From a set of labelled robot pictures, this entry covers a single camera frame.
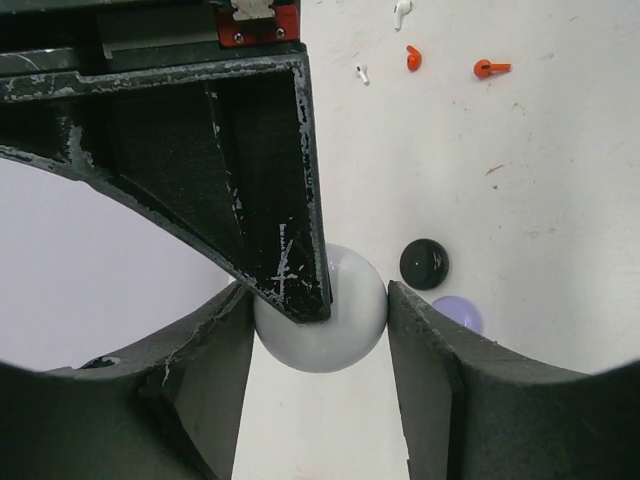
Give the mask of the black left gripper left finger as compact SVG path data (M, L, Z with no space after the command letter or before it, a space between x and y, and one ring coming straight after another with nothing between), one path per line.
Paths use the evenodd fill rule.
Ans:
M1 367L5 479L228 479L254 340L231 284L80 368Z

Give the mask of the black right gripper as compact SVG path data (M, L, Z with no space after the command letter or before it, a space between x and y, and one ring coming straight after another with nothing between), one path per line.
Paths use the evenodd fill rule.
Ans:
M298 51L298 1L4 1L4 77L142 70Z

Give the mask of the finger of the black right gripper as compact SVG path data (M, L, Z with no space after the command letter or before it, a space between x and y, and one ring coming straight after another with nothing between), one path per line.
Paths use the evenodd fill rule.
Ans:
M128 207L297 323L330 315L304 52L6 76L1 155Z

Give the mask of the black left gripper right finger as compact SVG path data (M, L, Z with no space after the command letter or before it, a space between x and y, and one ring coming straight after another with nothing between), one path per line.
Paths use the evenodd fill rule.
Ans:
M413 479L635 479L639 366L583 374L520 355L398 282L388 336Z

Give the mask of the white round charging case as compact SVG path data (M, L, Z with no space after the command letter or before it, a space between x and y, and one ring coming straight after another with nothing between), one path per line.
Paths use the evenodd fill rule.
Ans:
M265 301L254 301L256 332L279 362L307 373L333 373L366 357L387 323L387 290L359 253L326 246L333 302L321 323L297 324Z

